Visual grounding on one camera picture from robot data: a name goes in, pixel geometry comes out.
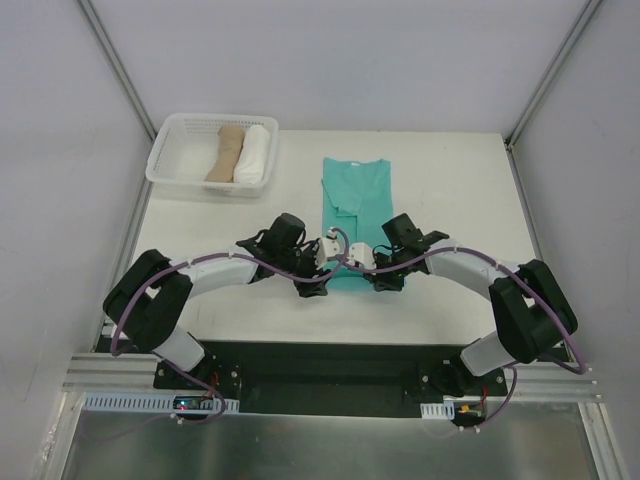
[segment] metal frame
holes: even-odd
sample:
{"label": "metal frame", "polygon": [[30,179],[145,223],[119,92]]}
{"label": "metal frame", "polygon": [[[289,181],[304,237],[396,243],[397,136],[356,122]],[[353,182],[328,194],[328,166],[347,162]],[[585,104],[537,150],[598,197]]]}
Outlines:
{"label": "metal frame", "polygon": [[[156,131],[149,115],[131,82],[120,57],[102,24],[91,0],[76,0],[98,41],[107,62],[112,67],[123,94],[136,113],[141,127],[151,141]],[[514,181],[522,203],[522,208],[530,231],[531,240],[538,258],[542,258],[536,226],[527,202],[517,162],[513,158],[513,146],[521,137],[537,108],[562,71],[562,67],[580,40],[586,27],[593,19],[603,0],[587,0],[569,33],[554,55],[549,67],[532,93],[525,109],[518,118],[513,132],[507,137],[505,148],[512,168]],[[128,267],[135,243],[144,219],[151,185],[144,180],[138,192],[136,203],[130,215],[128,228],[122,240],[121,251],[112,271],[111,284]],[[96,343],[103,332],[104,316],[96,320]],[[158,392],[153,389],[157,360],[151,355],[122,355],[117,359],[108,354],[86,353],[74,355],[63,384],[63,399],[56,423],[51,429],[46,461],[39,466],[34,478],[60,478],[69,454],[73,434],[78,422],[81,405],[86,392]],[[600,478],[626,479],[628,472],[612,434],[606,406],[600,393],[600,385],[591,369],[584,377],[572,376],[554,365],[534,363],[518,368],[518,387],[513,402],[577,403],[582,415],[586,436],[594,463]]]}

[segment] gray wall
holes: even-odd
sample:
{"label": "gray wall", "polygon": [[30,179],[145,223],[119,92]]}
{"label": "gray wall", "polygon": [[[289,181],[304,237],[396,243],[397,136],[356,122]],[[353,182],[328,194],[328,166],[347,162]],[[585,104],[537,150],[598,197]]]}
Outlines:
{"label": "gray wall", "polygon": [[70,0],[0,3],[0,478],[87,350],[149,142]]}
{"label": "gray wall", "polygon": [[640,3],[610,0],[516,145],[545,258],[640,478]]}
{"label": "gray wall", "polygon": [[156,126],[507,134],[585,0],[95,0]]}

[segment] rolled white cloth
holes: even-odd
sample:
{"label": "rolled white cloth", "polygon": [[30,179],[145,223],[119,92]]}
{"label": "rolled white cloth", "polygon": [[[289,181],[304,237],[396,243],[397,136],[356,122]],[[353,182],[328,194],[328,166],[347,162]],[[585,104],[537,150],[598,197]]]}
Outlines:
{"label": "rolled white cloth", "polygon": [[262,125],[247,130],[240,159],[233,170],[234,183],[254,184],[262,180],[270,143],[271,134]]}

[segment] robotic arm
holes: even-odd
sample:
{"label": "robotic arm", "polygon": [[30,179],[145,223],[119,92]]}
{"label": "robotic arm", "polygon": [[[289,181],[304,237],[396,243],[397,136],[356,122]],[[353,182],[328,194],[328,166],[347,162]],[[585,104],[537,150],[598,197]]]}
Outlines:
{"label": "robotic arm", "polygon": [[[562,340],[549,316],[528,301],[513,278],[468,254],[465,251],[469,249],[460,247],[448,235],[438,231],[423,235],[406,214],[382,228],[389,239],[389,253],[376,253],[363,243],[352,245],[347,252],[348,268],[361,271],[375,291],[401,291],[407,275],[422,272],[453,280],[492,304],[496,331],[464,347],[430,375],[429,382],[437,390],[462,396],[475,377],[513,362],[530,363]],[[261,281],[273,276],[274,269],[295,276],[298,280],[294,285],[302,297],[327,295],[330,278],[324,267],[345,254],[344,246],[333,234],[306,243],[304,239],[304,223],[285,213],[268,230],[237,242],[221,254],[207,256],[217,258],[215,262],[187,262],[181,272],[171,272],[151,284],[154,296],[142,294],[124,319],[124,333],[140,352],[155,352],[208,382],[214,370],[213,355],[177,325],[185,303],[227,285]],[[158,272],[176,264],[157,250],[143,253],[107,296],[105,313],[120,322],[136,291]],[[577,320],[546,264],[531,260],[524,265],[502,265],[514,271],[556,312],[569,334],[575,332]]]}

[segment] rolled towel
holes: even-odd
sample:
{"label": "rolled towel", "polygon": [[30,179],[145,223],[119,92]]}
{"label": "rolled towel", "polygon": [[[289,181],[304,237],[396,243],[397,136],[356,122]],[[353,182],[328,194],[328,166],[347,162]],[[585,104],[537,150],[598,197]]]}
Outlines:
{"label": "rolled towel", "polygon": [[270,143],[271,134],[262,125],[253,125],[247,130],[240,160],[233,171],[235,183],[254,184],[262,180]]}
{"label": "rolled towel", "polygon": [[233,182],[233,169],[240,159],[244,130],[237,125],[224,125],[218,130],[218,159],[204,179],[206,182]]}

